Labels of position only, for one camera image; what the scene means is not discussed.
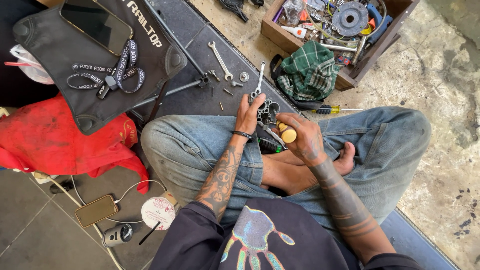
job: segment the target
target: open-end wrench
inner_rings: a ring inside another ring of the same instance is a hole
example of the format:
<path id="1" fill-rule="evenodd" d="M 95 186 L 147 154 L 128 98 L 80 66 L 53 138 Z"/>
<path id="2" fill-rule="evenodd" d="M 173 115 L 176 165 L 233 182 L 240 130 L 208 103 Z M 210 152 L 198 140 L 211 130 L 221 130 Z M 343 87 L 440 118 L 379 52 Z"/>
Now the open-end wrench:
<path id="1" fill-rule="evenodd" d="M 218 51 L 216 50 L 215 48 L 215 41 L 212 41 L 213 44 L 210 44 L 210 42 L 208 43 L 208 46 L 210 48 L 212 48 L 213 52 L 215 53 L 215 56 L 216 58 L 218 59 L 218 61 L 220 62 L 220 65 L 222 66 L 223 68 L 223 71 L 225 71 L 225 80 L 228 82 L 228 77 L 230 77 L 230 79 L 233 80 L 233 75 L 232 73 L 228 72 L 228 69 L 227 69 L 227 66 L 225 65 L 225 63 L 223 63 L 223 60 L 222 58 L 220 57 L 220 54 L 218 54 Z"/>
<path id="2" fill-rule="evenodd" d="M 258 121 L 257 123 L 260 125 L 261 128 L 264 127 L 264 123 L 262 123 L 262 121 Z M 282 138 L 275 134 L 275 132 L 273 132 L 270 128 L 267 128 L 266 131 L 282 145 L 283 149 L 288 150 L 288 147 L 285 145 L 285 142 L 282 140 Z"/>
<path id="3" fill-rule="evenodd" d="M 258 80 L 258 87 L 257 87 L 257 89 L 255 89 L 255 92 L 257 92 L 257 96 L 262 92 L 260 87 L 262 86 L 262 81 L 263 81 L 263 78 L 264 78 L 265 65 L 266 65 L 266 63 L 262 62 L 262 67 L 260 69 L 260 79 Z"/>

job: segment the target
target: lanyard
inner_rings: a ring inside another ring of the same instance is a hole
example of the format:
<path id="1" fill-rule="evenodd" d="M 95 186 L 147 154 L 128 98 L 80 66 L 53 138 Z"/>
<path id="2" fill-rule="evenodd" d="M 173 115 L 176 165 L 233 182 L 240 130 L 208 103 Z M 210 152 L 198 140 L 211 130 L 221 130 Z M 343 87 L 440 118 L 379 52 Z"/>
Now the lanyard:
<path id="1" fill-rule="evenodd" d="M 135 66 L 137 62 L 137 57 L 138 57 L 138 46 L 135 43 L 135 41 L 130 39 L 127 42 L 127 45 L 125 45 L 125 48 L 123 49 L 122 54 L 120 55 L 120 60 L 118 61 L 116 68 L 109 68 L 101 65 L 76 63 L 76 64 L 73 64 L 72 66 L 72 69 L 75 72 L 75 74 L 68 77 L 67 84 L 68 86 L 74 89 L 89 90 L 89 89 L 100 88 L 100 90 L 97 93 L 97 97 L 100 99 L 104 99 L 110 89 L 116 90 L 117 88 L 120 88 L 125 93 L 134 93 L 142 87 L 145 81 L 145 72 L 142 69 Z M 104 80 L 102 80 L 96 75 L 93 75 L 87 72 L 82 72 L 81 70 L 93 71 L 98 73 L 107 73 L 109 75 L 106 76 Z M 131 78 L 137 73 L 138 73 L 137 87 L 133 90 L 124 89 L 122 86 L 122 82 L 126 79 Z M 79 76 L 88 78 L 93 83 L 87 84 L 87 85 L 80 85 L 80 86 L 72 85 L 71 80 Z"/>

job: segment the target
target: gold smartphone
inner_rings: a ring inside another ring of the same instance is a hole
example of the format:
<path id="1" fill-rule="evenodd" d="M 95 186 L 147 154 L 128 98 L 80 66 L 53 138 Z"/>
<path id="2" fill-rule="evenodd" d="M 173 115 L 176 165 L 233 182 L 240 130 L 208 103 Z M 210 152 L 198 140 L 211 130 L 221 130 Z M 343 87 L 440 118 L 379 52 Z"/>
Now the gold smartphone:
<path id="1" fill-rule="evenodd" d="M 66 0 L 60 16 L 117 56 L 133 36 L 128 24 L 96 0 Z"/>
<path id="2" fill-rule="evenodd" d="M 84 228 L 102 221 L 119 211 L 112 195 L 107 195 L 75 211 L 78 222 Z"/>

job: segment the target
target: green plaid cloth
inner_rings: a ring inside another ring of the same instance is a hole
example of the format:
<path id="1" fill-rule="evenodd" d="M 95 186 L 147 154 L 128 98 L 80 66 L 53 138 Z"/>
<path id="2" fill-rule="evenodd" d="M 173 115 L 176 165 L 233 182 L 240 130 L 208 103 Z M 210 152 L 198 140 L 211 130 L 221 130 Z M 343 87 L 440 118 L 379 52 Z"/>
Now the green plaid cloth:
<path id="1" fill-rule="evenodd" d="M 280 67 L 287 73 L 277 78 L 284 92 L 295 100 L 308 101 L 329 96 L 340 71 L 333 52 L 313 40 L 283 60 Z"/>

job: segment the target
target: wooden box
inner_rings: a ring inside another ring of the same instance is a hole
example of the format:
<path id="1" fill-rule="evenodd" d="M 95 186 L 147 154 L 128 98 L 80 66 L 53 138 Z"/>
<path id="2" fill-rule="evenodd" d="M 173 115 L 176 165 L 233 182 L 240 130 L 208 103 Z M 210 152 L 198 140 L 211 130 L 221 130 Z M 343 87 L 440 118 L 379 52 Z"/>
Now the wooden box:
<path id="1" fill-rule="evenodd" d="M 400 38 L 397 34 L 398 30 L 420 0 L 384 1 L 387 7 L 387 14 L 393 18 L 393 22 L 378 42 L 374 46 L 370 46 L 356 66 L 346 66 L 338 73 L 335 84 L 336 89 L 345 91 L 358 86 L 360 80 L 366 75 L 373 64 L 375 64 L 380 55 Z M 267 11 L 262 19 L 262 34 L 284 51 L 292 54 L 303 46 L 303 42 L 273 22 L 273 18 L 284 2 L 285 0 L 275 0 Z"/>

